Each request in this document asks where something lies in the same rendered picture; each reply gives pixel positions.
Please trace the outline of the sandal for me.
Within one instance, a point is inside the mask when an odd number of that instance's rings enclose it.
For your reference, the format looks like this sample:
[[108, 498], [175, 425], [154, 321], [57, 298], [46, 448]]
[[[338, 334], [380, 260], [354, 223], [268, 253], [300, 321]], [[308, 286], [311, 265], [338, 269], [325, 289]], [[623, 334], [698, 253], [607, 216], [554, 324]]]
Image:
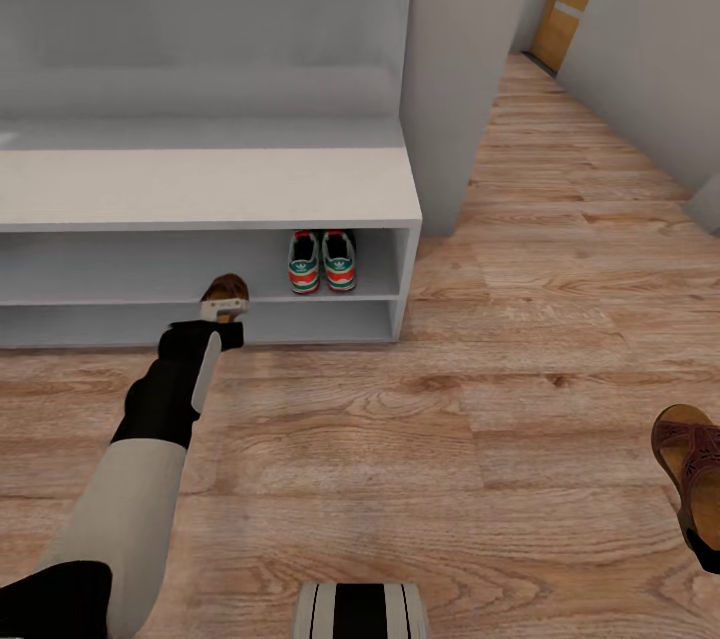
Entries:
[[687, 528], [720, 551], [720, 428], [693, 405], [663, 410], [651, 433], [654, 455], [677, 487], [677, 514], [686, 545]]
[[[226, 274], [218, 277], [211, 284], [206, 294], [201, 298], [201, 304], [207, 300], [225, 300], [241, 298], [249, 300], [248, 285], [236, 274]], [[237, 314], [230, 316], [219, 316], [222, 324], [233, 323]]]

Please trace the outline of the robot trunk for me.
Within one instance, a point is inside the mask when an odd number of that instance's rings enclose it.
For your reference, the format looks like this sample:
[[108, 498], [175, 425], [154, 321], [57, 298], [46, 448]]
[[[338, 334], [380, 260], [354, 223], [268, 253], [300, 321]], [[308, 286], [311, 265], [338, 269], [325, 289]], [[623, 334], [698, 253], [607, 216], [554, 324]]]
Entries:
[[305, 584], [289, 639], [431, 639], [416, 584]]

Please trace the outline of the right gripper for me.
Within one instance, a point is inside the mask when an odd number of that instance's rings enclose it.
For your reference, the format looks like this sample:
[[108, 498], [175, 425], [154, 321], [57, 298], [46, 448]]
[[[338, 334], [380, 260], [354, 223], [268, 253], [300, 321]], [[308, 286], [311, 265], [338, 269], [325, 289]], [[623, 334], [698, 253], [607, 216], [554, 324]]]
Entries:
[[720, 573], [720, 551], [714, 551], [698, 534], [694, 533], [690, 528], [686, 531], [687, 537], [697, 558], [699, 564], [703, 566], [703, 570]]

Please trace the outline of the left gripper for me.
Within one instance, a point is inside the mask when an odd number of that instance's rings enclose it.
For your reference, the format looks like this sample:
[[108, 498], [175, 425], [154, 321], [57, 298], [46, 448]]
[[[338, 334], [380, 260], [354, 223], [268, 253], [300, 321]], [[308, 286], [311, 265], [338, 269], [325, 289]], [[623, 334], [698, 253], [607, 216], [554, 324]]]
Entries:
[[231, 348], [241, 348], [244, 344], [243, 338], [243, 323], [229, 323], [229, 324], [216, 324], [215, 322], [210, 323], [212, 329], [219, 332], [221, 337], [221, 350], [227, 351]]

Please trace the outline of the gym shoe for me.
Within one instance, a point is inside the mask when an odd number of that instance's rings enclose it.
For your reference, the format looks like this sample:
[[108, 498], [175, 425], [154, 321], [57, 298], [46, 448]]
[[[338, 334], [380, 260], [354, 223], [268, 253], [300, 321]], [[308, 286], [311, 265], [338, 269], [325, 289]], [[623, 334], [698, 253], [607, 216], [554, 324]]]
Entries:
[[321, 229], [294, 229], [288, 252], [288, 271], [293, 292], [309, 294], [319, 289]]
[[332, 291], [347, 292], [356, 287], [356, 238], [352, 228], [322, 230], [322, 257]]

